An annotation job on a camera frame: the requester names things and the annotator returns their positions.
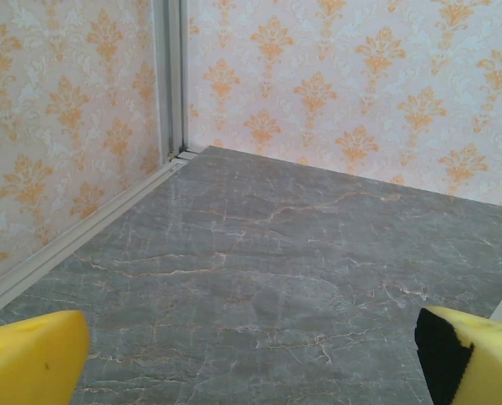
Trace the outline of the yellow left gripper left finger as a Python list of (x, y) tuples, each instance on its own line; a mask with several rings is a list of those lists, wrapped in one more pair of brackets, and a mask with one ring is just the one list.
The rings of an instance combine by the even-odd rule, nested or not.
[(0, 326), (0, 405), (69, 404), (88, 355), (80, 310)]

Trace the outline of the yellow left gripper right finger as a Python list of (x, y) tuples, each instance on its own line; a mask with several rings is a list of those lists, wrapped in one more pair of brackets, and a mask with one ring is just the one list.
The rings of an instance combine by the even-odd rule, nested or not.
[(430, 306), (414, 340), (434, 404), (502, 405), (501, 322)]

